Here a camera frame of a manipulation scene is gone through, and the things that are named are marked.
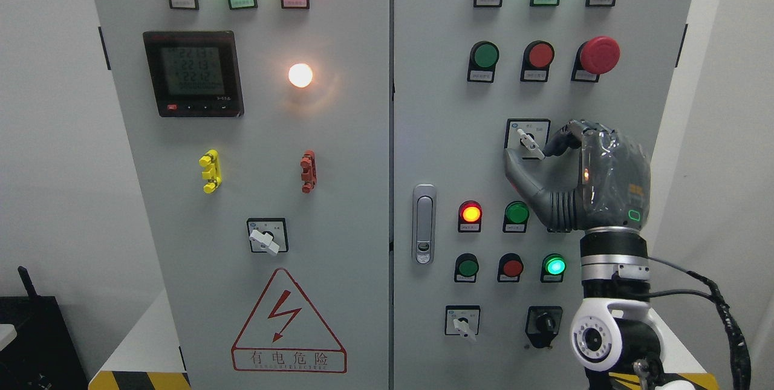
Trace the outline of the gray robotic hand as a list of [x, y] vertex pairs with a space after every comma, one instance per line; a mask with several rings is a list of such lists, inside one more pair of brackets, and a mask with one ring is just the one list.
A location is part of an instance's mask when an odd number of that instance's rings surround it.
[[651, 170], [640, 144], [600, 123], [570, 120], [545, 145], [545, 156], [579, 150], [578, 184], [553, 190], [526, 169], [517, 151], [503, 152], [505, 176], [549, 230], [624, 229], [639, 233], [649, 216]]

